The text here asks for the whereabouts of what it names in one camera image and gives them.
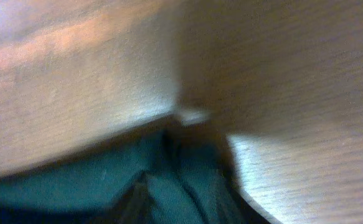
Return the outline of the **black t-shirt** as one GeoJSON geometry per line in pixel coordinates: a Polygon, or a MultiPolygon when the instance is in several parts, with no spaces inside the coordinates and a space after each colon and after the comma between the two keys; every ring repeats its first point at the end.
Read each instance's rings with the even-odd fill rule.
{"type": "Polygon", "coordinates": [[[161,131],[0,181],[0,223],[265,223],[211,144],[161,131]]]}

